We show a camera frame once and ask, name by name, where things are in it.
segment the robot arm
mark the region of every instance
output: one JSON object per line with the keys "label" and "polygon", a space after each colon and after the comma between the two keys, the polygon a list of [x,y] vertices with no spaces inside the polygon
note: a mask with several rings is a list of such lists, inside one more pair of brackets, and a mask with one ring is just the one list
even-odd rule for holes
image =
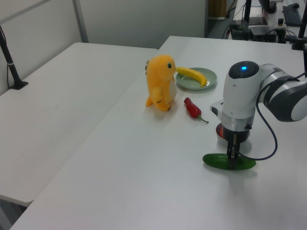
{"label": "robot arm", "polygon": [[225,79],[223,97],[211,110],[221,119],[228,141],[229,168],[235,168],[239,145],[248,138],[257,102],[280,121],[298,121],[307,115],[307,80],[299,81],[272,64],[234,64]]}

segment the banana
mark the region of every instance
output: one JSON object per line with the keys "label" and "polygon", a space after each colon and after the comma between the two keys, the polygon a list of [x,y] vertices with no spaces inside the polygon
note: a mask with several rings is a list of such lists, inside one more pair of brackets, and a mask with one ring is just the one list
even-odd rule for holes
{"label": "banana", "polygon": [[196,70],[179,66],[176,67],[176,72],[197,80],[201,84],[201,87],[207,85],[207,78],[202,73]]}

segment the desk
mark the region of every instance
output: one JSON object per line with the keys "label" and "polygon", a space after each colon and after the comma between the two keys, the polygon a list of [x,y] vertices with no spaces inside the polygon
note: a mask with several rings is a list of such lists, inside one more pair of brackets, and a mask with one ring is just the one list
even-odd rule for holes
{"label": "desk", "polygon": [[76,43],[0,97],[0,198],[28,206],[153,57]]}
{"label": "desk", "polygon": [[[230,47],[236,52],[228,52]],[[304,70],[298,61],[302,52],[287,44],[171,36],[157,54],[170,54],[177,66],[213,70],[217,87],[179,89],[171,110],[160,112],[145,108],[143,71],[12,230],[305,229],[307,142],[302,136],[307,118],[282,123],[260,105],[280,144],[273,158],[241,172],[202,162],[206,153],[226,151],[216,144],[220,122],[209,106],[222,98],[229,68],[248,59],[298,75]],[[187,96],[209,124],[189,117]],[[254,157],[274,149],[257,113],[248,144],[241,148]]]}
{"label": "desk", "polygon": [[[235,17],[234,20],[241,20],[242,19],[242,11],[243,9],[240,11],[241,7],[245,4],[245,0],[238,0],[237,4],[236,4],[236,10],[235,10]],[[252,1],[252,6],[254,5],[254,2],[258,2],[257,0],[253,0]],[[276,7],[277,10],[275,13],[261,13],[262,8],[261,7],[251,7],[250,9],[250,17],[252,17],[253,15],[257,15],[257,16],[263,16],[266,18],[267,22],[268,22],[268,26],[277,26],[278,23],[278,19],[279,18],[284,18],[284,15],[282,13],[283,11],[283,6],[287,6],[289,4],[292,3],[299,3],[300,7],[297,9],[298,12],[301,15],[301,18],[303,18],[303,13],[304,13],[304,9],[305,9],[305,3],[303,0],[283,0],[282,2],[277,2],[276,3]],[[295,26],[288,26],[288,30],[292,31],[293,33],[296,34],[296,36],[298,36],[298,32],[299,32],[299,27],[295,27]]]}

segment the green cucumber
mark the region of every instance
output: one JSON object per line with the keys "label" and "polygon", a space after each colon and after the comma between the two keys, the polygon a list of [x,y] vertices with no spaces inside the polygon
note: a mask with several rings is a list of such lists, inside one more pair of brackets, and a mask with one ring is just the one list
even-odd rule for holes
{"label": "green cucumber", "polygon": [[[228,168],[228,156],[224,153],[210,153],[206,154],[202,158],[203,162],[207,165],[218,168],[229,170]],[[245,170],[251,169],[256,165],[256,161],[249,160],[247,158],[239,156],[236,162],[236,167],[234,170]]]}

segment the chili pepper stem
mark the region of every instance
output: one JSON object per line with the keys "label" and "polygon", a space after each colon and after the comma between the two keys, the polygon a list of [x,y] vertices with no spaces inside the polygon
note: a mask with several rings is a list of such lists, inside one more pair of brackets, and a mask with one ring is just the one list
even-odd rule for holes
{"label": "chili pepper stem", "polygon": [[205,121],[200,115],[197,115],[197,118],[205,123],[209,123],[209,121]]}

